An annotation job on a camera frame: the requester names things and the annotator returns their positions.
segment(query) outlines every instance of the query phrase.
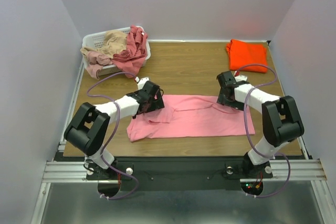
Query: white wall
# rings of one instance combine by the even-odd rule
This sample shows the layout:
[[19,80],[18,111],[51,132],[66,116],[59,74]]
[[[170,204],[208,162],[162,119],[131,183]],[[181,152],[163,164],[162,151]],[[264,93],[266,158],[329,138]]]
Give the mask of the white wall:
[[61,0],[0,7],[0,222],[27,224],[56,151],[81,38]]
[[150,39],[271,39],[293,0],[63,0],[81,36],[142,25]]
[[336,0],[295,0],[271,42],[285,93],[297,100],[309,153],[336,199]]

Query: pink shirt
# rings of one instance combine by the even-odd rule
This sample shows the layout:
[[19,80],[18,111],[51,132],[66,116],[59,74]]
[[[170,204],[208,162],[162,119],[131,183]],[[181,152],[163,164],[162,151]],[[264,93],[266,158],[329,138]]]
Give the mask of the pink shirt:
[[[131,142],[142,138],[245,135],[243,112],[203,95],[163,96],[165,108],[137,115],[127,127]],[[255,134],[247,110],[250,134]]]

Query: white plastic basket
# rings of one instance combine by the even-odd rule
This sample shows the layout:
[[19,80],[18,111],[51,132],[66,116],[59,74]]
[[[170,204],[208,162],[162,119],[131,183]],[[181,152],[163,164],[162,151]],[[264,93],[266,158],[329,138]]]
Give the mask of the white plastic basket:
[[[122,31],[125,34],[128,34],[131,30],[131,27],[125,27],[125,28],[120,28],[120,29],[115,29]],[[91,48],[100,48],[103,45],[104,39],[105,39],[105,33],[107,31],[102,31],[101,33],[95,33],[95,34],[89,34],[83,38],[83,47],[91,47]],[[145,61],[143,62],[142,66],[145,66],[147,60],[151,56],[151,49],[149,47],[148,41],[146,42],[146,49],[147,49],[147,56],[145,58]],[[87,61],[86,57],[83,56],[84,59],[84,67],[87,68],[89,62]],[[99,76],[103,76],[104,74],[109,74],[109,73],[116,73],[120,72],[121,70],[116,67],[116,65],[109,65],[109,66],[104,66],[102,70],[98,73]]]

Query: wooden surface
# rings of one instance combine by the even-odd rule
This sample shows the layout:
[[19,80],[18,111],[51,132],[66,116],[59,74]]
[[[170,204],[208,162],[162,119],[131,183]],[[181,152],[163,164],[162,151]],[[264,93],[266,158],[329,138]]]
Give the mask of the wooden surface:
[[[149,76],[151,81],[160,85],[165,94],[200,94],[215,95],[219,93],[216,76],[228,70],[228,55],[225,43],[151,43],[151,58],[141,68],[139,77]],[[267,53],[267,62],[274,68],[271,55]],[[271,72],[266,74],[244,72],[252,85],[269,82],[273,79]],[[84,102],[99,104],[108,102],[103,98],[89,98],[86,92],[97,80],[84,71],[75,111]],[[92,90],[94,94],[105,94],[114,99],[137,88],[132,79],[123,75],[111,78]],[[282,95],[279,82],[262,87],[262,90],[275,95]],[[259,142],[263,135],[261,114],[251,110],[256,134],[253,142]],[[126,128],[131,117],[120,121],[118,131],[107,147],[114,156],[237,156],[244,155],[251,148],[246,136],[224,137],[184,137],[143,139],[131,143]],[[110,124],[106,139],[111,135],[114,124]],[[287,145],[282,151],[287,155],[301,155],[298,142]],[[83,156],[83,153],[66,144],[64,156]]]

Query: orange cloth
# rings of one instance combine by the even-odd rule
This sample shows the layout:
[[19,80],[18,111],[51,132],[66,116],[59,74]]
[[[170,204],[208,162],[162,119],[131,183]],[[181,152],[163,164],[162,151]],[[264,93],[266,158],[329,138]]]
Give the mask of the orange cloth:
[[[267,65],[266,48],[263,45],[253,45],[232,39],[226,45],[226,51],[229,54],[230,70],[237,70],[244,65],[252,63]],[[266,73],[267,68],[250,66],[242,69],[242,71]]]

